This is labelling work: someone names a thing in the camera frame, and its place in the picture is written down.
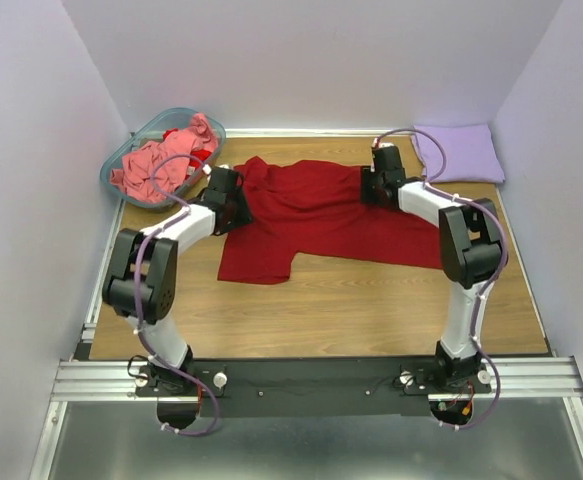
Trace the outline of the dark red t shirt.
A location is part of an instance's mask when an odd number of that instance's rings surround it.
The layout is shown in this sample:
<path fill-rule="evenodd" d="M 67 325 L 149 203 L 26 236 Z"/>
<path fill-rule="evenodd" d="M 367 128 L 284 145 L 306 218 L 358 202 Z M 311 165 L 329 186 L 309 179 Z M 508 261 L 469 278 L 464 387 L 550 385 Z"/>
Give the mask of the dark red t shirt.
<path fill-rule="evenodd" d="M 298 253 L 440 269 L 436 227 L 360 200 L 356 166 L 301 160 L 288 166 L 252 157 L 237 166 L 251 223 L 231 231 L 221 281 L 274 285 L 291 276 Z"/>

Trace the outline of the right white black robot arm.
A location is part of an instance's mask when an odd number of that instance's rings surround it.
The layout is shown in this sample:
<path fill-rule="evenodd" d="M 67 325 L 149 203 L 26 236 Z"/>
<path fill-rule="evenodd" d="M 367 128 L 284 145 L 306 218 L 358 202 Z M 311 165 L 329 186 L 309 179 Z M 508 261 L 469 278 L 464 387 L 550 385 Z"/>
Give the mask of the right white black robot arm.
<path fill-rule="evenodd" d="M 419 377 L 451 392 L 481 370 L 481 329 L 493 284 L 508 261 L 505 234 L 494 203 L 450 195 L 409 178 L 398 148 L 371 149 L 361 169 L 361 200 L 414 215 L 438 228 L 442 270 L 451 281 L 445 330 L 432 362 Z"/>

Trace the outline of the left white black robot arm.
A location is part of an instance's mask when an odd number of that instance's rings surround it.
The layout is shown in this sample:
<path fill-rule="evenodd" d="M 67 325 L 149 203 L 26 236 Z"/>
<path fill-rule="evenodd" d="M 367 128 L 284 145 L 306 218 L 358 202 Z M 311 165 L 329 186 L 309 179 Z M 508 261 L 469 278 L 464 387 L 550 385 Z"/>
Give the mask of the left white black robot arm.
<path fill-rule="evenodd" d="M 117 234 L 102 286 L 102 301 L 133 327 L 158 382 L 172 395 L 193 380 L 191 347 L 178 333 L 171 310 L 176 297 L 178 258 L 197 242 L 222 236 L 252 222 L 242 173 L 206 168 L 209 183 L 176 214 L 143 230 Z"/>

